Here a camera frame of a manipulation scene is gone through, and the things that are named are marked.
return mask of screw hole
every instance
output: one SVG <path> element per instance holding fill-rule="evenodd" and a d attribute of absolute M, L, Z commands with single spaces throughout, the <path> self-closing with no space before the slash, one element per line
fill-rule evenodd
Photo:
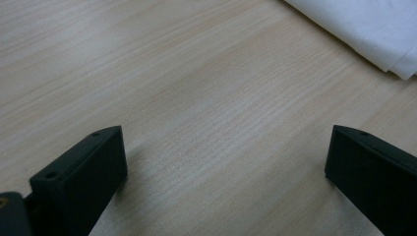
<path fill-rule="evenodd" d="M 0 198 L 0 208 L 4 207 L 9 202 L 9 199 Z"/>
<path fill-rule="evenodd" d="M 49 172 L 49 173 L 47 173 L 47 174 L 45 175 L 46 179 L 53 179 L 53 178 L 55 178 L 56 176 L 58 176 L 58 173 L 57 173 L 57 172 Z"/>

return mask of towel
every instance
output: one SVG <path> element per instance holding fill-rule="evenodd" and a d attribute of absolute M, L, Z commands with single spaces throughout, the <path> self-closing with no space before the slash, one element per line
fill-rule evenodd
<path fill-rule="evenodd" d="M 417 74 L 416 0 L 285 0 L 383 71 Z"/>

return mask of black plastic part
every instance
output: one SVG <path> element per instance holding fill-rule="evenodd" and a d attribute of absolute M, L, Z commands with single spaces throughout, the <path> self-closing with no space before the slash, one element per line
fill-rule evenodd
<path fill-rule="evenodd" d="M 0 235 L 32 235 L 24 200 L 18 193 L 0 194 Z"/>
<path fill-rule="evenodd" d="M 417 158 L 368 133 L 334 126 L 326 176 L 385 235 L 417 235 Z"/>
<path fill-rule="evenodd" d="M 24 201 L 1 195 L 0 236 L 89 235 L 126 177 L 121 127 L 97 131 L 31 177 Z"/>

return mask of white cloth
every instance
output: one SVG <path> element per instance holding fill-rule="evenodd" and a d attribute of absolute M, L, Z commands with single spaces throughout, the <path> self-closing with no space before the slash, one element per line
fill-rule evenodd
<path fill-rule="evenodd" d="M 417 0 L 285 0 L 382 70 L 417 74 Z"/>

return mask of table surface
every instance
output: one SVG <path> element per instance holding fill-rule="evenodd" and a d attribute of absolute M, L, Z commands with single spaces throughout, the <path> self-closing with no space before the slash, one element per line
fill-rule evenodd
<path fill-rule="evenodd" d="M 1 1 L 0 40 L 0 192 L 123 127 L 91 235 L 381 235 L 325 178 L 332 126 L 417 154 L 416 78 L 282 1 Z"/>

